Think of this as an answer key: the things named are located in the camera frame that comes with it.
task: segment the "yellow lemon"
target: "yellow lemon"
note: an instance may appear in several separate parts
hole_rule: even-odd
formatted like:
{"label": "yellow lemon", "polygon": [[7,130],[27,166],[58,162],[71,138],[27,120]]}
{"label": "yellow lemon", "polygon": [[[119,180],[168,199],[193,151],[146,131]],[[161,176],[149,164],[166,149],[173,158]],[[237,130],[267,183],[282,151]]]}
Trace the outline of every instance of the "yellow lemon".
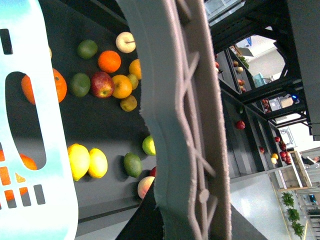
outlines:
{"label": "yellow lemon", "polygon": [[92,148],[90,154],[90,166],[88,173],[95,179],[102,178],[108,171],[106,155],[98,148]]}
{"label": "yellow lemon", "polygon": [[88,149],[78,143],[68,147],[68,156],[73,180],[79,181],[88,171],[90,155]]}

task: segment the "red apple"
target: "red apple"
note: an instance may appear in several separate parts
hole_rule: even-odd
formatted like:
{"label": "red apple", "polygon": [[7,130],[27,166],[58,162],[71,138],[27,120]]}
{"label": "red apple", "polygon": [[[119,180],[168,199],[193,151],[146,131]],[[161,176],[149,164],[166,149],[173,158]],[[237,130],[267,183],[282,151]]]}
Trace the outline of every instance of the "red apple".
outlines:
{"label": "red apple", "polygon": [[104,72],[98,71],[91,78],[91,92],[95,97],[108,98],[115,90],[115,83],[112,77]]}
{"label": "red apple", "polygon": [[287,156],[287,153],[286,153],[285,151],[281,151],[281,152],[280,152],[280,156],[281,156],[282,158],[285,158],[285,157]]}
{"label": "red apple", "polygon": [[265,149],[261,146],[259,147],[260,153],[264,154],[265,153]]}
{"label": "red apple", "polygon": [[235,124],[235,127],[239,130],[243,130],[245,129],[246,127],[246,124],[244,121],[240,120],[240,121],[237,121],[236,124]]}
{"label": "red apple", "polygon": [[154,168],[151,169],[151,171],[149,173],[149,176],[150,177],[156,177],[156,174],[157,174],[156,167],[154,167]]}
{"label": "red apple", "polygon": [[245,85],[245,81],[243,81],[243,80],[241,80],[241,79],[238,79],[238,84],[239,84],[240,86],[243,86],[243,85]]}

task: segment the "lime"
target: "lime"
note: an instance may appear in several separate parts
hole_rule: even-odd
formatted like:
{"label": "lime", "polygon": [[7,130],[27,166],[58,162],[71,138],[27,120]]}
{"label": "lime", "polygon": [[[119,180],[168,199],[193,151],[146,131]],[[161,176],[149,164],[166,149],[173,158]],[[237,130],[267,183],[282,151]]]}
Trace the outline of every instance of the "lime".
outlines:
{"label": "lime", "polygon": [[97,44],[90,39],[82,41],[79,44],[77,49],[77,53],[79,57],[83,59],[92,58],[97,53],[97,51],[98,51]]}
{"label": "lime", "polygon": [[124,156],[123,165],[126,173],[129,176],[134,178],[137,178],[140,176],[142,172],[142,162],[140,160],[140,157],[138,157],[134,153],[128,152]]}
{"label": "lime", "polygon": [[76,97],[83,97],[89,92],[90,86],[90,78],[86,74],[80,72],[72,77],[69,84],[69,91]]}
{"label": "lime", "polygon": [[132,90],[135,90],[139,84],[137,76],[134,74],[129,74],[127,77],[130,79],[130,82],[132,83]]}
{"label": "lime", "polygon": [[131,112],[137,107],[137,105],[137,99],[132,95],[129,95],[126,98],[121,99],[120,102],[120,107],[126,112]]}
{"label": "lime", "polygon": [[145,152],[145,154],[150,155],[150,156],[155,156],[156,155],[156,147],[155,147],[155,142],[153,137],[147,136],[142,143],[142,149]]}

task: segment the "apple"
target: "apple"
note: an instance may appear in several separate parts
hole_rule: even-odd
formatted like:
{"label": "apple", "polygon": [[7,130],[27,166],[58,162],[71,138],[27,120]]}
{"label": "apple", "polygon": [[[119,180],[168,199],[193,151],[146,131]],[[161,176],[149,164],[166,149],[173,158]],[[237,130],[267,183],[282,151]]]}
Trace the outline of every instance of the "apple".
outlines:
{"label": "apple", "polygon": [[131,32],[124,31],[115,39],[115,45],[120,52],[128,54],[136,49],[136,42]]}
{"label": "apple", "polygon": [[241,79],[238,79],[238,84],[239,84],[240,86],[243,86],[243,85],[245,85],[245,81],[243,81],[243,80],[241,80]]}
{"label": "apple", "polygon": [[108,98],[115,90],[115,83],[111,76],[104,72],[98,71],[91,78],[91,92],[98,98]]}
{"label": "apple", "polygon": [[265,153],[265,149],[261,146],[261,147],[259,147],[259,150],[260,150],[260,153],[261,154],[264,154]]}
{"label": "apple", "polygon": [[150,171],[150,173],[149,173],[149,176],[155,177],[156,174],[157,174],[157,172],[156,172],[156,167],[154,167],[154,168],[151,169],[151,171]]}
{"label": "apple", "polygon": [[275,157],[272,157],[271,158],[271,162],[272,162],[272,164],[276,164],[277,163],[277,159]]}
{"label": "apple", "polygon": [[262,99],[261,102],[263,105],[265,105],[265,104],[268,104],[269,101],[268,101],[268,99],[265,98],[265,99]]}
{"label": "apple", "polygon": [[244,86],[240,86],[240,90],[242,93],[245,93],[247,91]]}
{"label": "apple", "polygon": [[243,71],[244,71],[244,69],[243,69],[242,66],[239,66],[239,67],[236,69],[236,72],[237,72],[238,74],[241,74]]}
{"label": "apple", "polygon": [[287,153],[285,151],[280,152],[281,158],[285,158],[287,156]]}
{"label": "apple", "polygon": [[235,127],[239,130],[243,130],[246,128],[246,124],[244,121],[240,120],[235,123]]}

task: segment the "orange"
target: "orange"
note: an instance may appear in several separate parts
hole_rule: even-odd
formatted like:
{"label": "orange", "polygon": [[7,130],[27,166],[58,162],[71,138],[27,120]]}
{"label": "orange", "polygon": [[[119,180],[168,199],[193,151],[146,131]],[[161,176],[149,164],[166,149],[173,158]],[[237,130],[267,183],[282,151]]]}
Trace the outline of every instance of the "orange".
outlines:
{"label": "orange", "polygon": [[112,96],[117,99],[124,99],[132,93],[132,83],[125,75],[115,75],[112,78],[114,82],[114,91]]}
{"label": "orange", "polygon": [[[60,74],[60,72],[58,72],[54,68],[53,68],[53,76],[54,76],[54,83],[56,88],[56,94],[58,96],[58,101],[59,103],[61,103],[62,100],[65,99],[67,94],[67,83],[64,77]],[[22,78],[21,87],[26,99],[28,99],[30,103],[35,105],[36,104],[35,96],[32,90],[31,80],[28,75],[25,75]]]}
{"label": "orange", "polygon": [[120,68],[121,58],[115,51],[104,51],[98,58],[98,65],[102,71],[112,74]]}
{"label": "orange", "polygon": [[133,61],[130,63],[129,73],[136,75],[136,77],[137,77],[139,80],[142,79],[141,66],[140,66],[140,60],[139,60],[139,59],[133,60]]}
{"label": "orange", "polygon": [[[21,153],[20,153],[20,157],[22,159],[23,164],[28,169],[30,169],[30,170],[37,170],[38,169],[35,161],[32,158],[30,158],[24,154],[21,154]],[[0,150],[0,162],[3,162],[4,160],[5,160],[4,151]],[[16,178],[17,183],[23,183],[26,181],[26,179],[24,177],[20,176],[17,173],[15,173],[15,178]],[[6,166],[0,167],[0,179],[1,179],[3,186],[11,184],[8,168]],[[19,190],[20,190],[21,195],[28,192],[28,188],[26,188],[26,187],[21,187]],[[14,192],[12,190],[6,190],[4,192],[4,195],[5,195],[5,199],[7,201],[11,201],[11,200],[15,199]]]}

